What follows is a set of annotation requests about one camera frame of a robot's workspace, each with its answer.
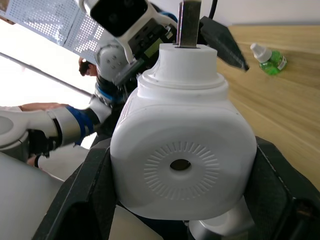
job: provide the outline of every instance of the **small green bottle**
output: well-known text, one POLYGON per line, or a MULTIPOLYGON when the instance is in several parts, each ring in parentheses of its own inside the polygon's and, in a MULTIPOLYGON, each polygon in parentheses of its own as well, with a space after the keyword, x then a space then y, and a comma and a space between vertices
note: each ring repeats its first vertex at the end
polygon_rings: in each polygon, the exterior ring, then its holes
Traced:
POLYGON ((257 43, 253 43, 250 48, 255 59, 259 61, 260 68, 269 75, 280 73, 287 65, 287 59, 279 51, 268 49, 257 43))

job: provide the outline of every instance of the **white plastic bottle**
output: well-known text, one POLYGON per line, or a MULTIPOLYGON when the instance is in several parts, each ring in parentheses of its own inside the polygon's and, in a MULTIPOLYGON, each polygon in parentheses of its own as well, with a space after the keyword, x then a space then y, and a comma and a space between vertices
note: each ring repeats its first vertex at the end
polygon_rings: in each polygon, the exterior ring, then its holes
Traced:
POLYGON ((241 199, 257 146, 227 96, 216 50, 160 45, 157 63, 139 77, 111 140, 125 207, 151 219, 205 220, 241 199))

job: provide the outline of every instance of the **perforated metal panel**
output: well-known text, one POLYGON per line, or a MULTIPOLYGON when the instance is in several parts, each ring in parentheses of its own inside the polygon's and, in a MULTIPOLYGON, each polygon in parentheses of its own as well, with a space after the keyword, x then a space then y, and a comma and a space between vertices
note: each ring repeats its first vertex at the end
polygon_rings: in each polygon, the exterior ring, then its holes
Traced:
POLYGON ((95 63, 104 29, 74 0, 10 0, 3 17, 95 63))

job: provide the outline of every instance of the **bottle cap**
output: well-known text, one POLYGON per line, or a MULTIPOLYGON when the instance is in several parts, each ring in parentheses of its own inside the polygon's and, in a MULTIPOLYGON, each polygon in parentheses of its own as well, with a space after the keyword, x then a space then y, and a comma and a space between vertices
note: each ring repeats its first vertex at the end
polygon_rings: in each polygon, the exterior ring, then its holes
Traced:
POLYGON ((257 43, 253 43, 250 47, 253 52, 255 59, 260 63, 265 63, 272 56, 272 51, 265 46, 260 46, 257 43))

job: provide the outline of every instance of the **wooden tabletop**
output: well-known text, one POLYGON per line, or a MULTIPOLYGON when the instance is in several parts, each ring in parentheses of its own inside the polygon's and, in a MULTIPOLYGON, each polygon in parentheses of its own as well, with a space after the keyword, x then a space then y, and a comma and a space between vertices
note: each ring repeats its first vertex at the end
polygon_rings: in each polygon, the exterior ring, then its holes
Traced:
POLYGON ((274 143, 320 190, 320 25, 229 29, 250 65, 243 72, 218 61, 230 100, 255 134, 274 143), (252 43, 281 51, 287 59, 283 72, 264 73, 250 50, 252 43))

